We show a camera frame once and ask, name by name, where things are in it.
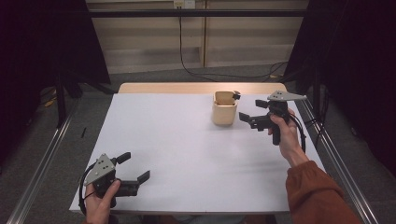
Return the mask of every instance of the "small wooden container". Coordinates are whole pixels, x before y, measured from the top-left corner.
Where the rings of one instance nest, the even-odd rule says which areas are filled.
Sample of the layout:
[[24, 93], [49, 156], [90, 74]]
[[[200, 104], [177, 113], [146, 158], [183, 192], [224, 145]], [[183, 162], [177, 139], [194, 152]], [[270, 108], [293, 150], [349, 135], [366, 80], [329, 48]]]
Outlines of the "small wooden container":
[[216, 91], [213, 94], [212, 121], [217, 125], [232, 125], [235, 118], [237, 101], [235, 91]]

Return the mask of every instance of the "wall outlet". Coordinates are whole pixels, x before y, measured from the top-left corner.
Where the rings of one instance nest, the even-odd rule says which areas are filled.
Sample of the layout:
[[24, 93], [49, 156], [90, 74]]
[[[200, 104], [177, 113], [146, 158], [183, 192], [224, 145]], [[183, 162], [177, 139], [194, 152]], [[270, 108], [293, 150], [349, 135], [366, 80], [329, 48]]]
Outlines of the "wall outlet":
[[195, 0], [184, 0], [184, 8], [195, 9]]
[[174, 9], [184, 8], [184, 0], [174, 0]]

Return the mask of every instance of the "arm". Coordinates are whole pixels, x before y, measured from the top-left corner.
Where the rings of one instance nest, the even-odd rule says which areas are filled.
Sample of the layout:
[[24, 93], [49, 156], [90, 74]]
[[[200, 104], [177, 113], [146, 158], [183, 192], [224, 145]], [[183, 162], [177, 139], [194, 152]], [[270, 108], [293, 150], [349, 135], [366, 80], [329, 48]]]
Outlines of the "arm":
[[271, 116], [271, 121], [279, 126], [280, 152], [291, 167], [286, 190], [293, 223], [360, 223], [345, 203], [343, 191], [303, 153], [295, 123], [286, 124], [277, 116]]

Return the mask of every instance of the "black mount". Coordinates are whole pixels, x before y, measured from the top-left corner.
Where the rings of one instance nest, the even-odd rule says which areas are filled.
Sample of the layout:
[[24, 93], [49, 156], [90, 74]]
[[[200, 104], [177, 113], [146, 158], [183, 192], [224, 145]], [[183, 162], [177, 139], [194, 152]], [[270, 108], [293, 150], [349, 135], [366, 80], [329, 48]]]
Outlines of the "black mount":
[[251, 129], [257, 129], [257, 131], [262, 132], [264, 129], [273, 130], [273, 144], [278, 146], [280, 143], [280, 130], [279, 126], [273, 123], [270, 116], [275, 114], [285, 120], [286, 123], [290, 120], [290, 114], [288, 110], [287, 102], [279, 101], [264, 101], [256, 100], [256, 106], [261, 108], [269, 108], [269, 112], [265, 116], [251, 117], [247, 114], [239, 112], [239, 119], [247, 122]]

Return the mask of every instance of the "wall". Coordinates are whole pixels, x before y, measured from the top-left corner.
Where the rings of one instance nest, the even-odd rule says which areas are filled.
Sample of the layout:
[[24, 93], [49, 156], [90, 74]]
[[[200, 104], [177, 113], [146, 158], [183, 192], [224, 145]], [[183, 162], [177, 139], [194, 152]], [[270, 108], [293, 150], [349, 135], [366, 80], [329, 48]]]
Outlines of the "wall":
[[[305, 9], [308, 0], [200, 0], [196, 8]], [[171, 9], [173, 1], [87, 0], [89, 9]], [[178, 18], [92, 19], [110, 74], [182, 68]], [[182, 18], [187, 67], [289, 59], [302, 18]]]

